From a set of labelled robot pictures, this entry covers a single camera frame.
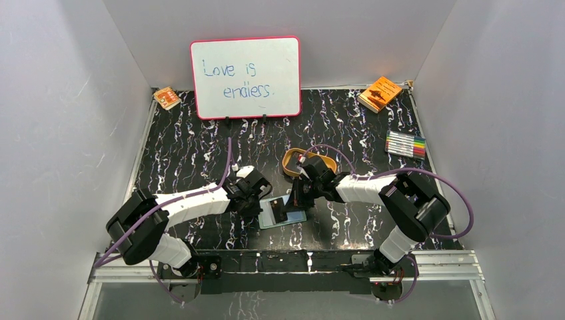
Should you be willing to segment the small orange card box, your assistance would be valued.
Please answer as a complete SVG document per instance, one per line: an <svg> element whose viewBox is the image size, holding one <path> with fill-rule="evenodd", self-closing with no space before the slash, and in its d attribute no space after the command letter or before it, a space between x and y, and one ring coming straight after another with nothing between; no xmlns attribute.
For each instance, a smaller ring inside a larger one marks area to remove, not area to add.
<svg viewBox="0 0 565 320"><path fill-rule="evenodd" d="M158 89L153 93L153 97L164 110L172 109L181 102L172 87Z"/></svg>

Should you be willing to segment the coloured marker pen set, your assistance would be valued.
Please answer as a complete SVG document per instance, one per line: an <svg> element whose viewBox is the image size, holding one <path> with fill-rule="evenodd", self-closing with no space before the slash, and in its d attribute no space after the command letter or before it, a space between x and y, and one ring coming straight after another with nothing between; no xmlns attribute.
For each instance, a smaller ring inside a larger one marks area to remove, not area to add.
<svg viewBox="0 0 565 320"><path fill-rule="evenodd" d="M396 131L387 131L384 150L392 155L426 159L426 139Z"/></svg>

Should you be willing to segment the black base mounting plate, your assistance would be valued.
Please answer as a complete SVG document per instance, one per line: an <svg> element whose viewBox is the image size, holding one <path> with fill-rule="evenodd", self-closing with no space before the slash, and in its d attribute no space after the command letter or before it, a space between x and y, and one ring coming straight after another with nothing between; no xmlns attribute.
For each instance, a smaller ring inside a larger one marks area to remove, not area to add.
<svg viewBox="0 0 565 320"><path fill-rule="evenodd" d="M172 285L197 284L204 295L342 291L397 299L402 282L416 275L415 261L410 253L397 263L386 263L372 249L199 250L186 274L158 263L157 275Z"/></svg>

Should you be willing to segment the mint green card holder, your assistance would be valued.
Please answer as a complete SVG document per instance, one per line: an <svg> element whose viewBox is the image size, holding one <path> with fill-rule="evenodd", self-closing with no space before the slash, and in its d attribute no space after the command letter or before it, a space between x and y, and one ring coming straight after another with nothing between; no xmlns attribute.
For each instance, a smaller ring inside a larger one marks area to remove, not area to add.
<svg viewBox="0 0 565 320"><path fill-rule="evenodd" d="M305 211L284 211L289 195L259 201L261 212L258 216L260 229L271 229L284 225L302 223L307 220Z"/></svg>

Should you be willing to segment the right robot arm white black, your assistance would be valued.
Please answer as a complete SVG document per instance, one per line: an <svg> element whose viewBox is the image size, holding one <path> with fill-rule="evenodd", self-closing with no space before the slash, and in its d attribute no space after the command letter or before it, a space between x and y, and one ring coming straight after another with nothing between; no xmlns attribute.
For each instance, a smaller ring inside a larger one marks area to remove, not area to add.
<svg viewBox="0 0 565 320"><path fill-rule="evenodd" d="M309 209L315 199L383 206L395 227L366 262L384 275L394 275L418 243L425 242L450 213L449 202L429 183L424 171L403 168L382 177L335 173L320 156L302 158L285 211Z"/></svg>

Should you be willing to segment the orange oval tray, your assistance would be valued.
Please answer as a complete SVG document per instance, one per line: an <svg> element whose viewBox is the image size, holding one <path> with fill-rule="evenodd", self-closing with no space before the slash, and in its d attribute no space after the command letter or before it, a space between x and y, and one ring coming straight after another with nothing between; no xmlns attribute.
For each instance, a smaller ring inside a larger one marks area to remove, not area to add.
<svg viewBox="0 0 565 320"><path fill-rule="evenodd" d="M284 154L281 164L285 175L289 177L298 177L300 175L300 169L298 168L298 160L306 151L300 148L291 148ZM324 163L332 169L334 173L337 170L337 163L334 159L326 156L320 155Z"/></svg>

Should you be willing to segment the aluminium frame rail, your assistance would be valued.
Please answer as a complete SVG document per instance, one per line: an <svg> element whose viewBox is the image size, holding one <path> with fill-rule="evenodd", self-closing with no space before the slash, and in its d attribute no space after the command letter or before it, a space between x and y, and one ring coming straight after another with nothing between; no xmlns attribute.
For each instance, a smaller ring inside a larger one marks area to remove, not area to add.
<svg viewBox="0 0 565 320"><path fill-rule="evenodd" d="M473 291L481 319L495 319L493 308L484 284L484 275L473 250L422 250L415 251L419 281L468 280ZM153 283L154 275L149 262L126 265L114 260L91 271L80 319L92 319L96 299L104 283Z"/></svg>

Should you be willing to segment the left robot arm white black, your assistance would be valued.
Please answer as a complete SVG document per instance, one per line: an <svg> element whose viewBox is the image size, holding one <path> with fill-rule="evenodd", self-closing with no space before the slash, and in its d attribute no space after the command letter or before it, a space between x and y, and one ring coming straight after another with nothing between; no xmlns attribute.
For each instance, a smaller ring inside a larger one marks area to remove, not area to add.
<svg viewBox="0 0 565 320"><path fill-rule="evenodd" d="M272 188L264 175L246 166L218 183L182 193L154 195L140 189L110 218L106 230L126 265L158 261L182 277L192 277L199 269L195 250L188 242L168 235L168 230L208 215L257 216L262 211L261 198Z"/></svg>

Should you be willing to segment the orange book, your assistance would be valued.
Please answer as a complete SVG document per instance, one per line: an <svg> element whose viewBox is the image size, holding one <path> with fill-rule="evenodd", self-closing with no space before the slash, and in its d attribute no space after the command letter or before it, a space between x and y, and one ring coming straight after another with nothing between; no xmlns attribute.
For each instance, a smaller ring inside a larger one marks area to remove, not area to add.
<svg viewBox="0 0 565 320"><path fill-rule="evenodd" d="M372 112L379 113L401 91L399 85L386 77L380 77L357 97L357 101Z"/></svg>

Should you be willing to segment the pink framed whiteboard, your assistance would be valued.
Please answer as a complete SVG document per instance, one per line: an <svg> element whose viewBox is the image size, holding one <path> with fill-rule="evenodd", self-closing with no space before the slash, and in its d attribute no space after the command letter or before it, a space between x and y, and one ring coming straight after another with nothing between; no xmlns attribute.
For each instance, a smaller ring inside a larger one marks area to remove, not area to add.
<svg viewBox="0 0 565 320"><path fill-rule="evenodd" d="M199 119L300 114L298 37L194 41L190 54Z"/></svg>

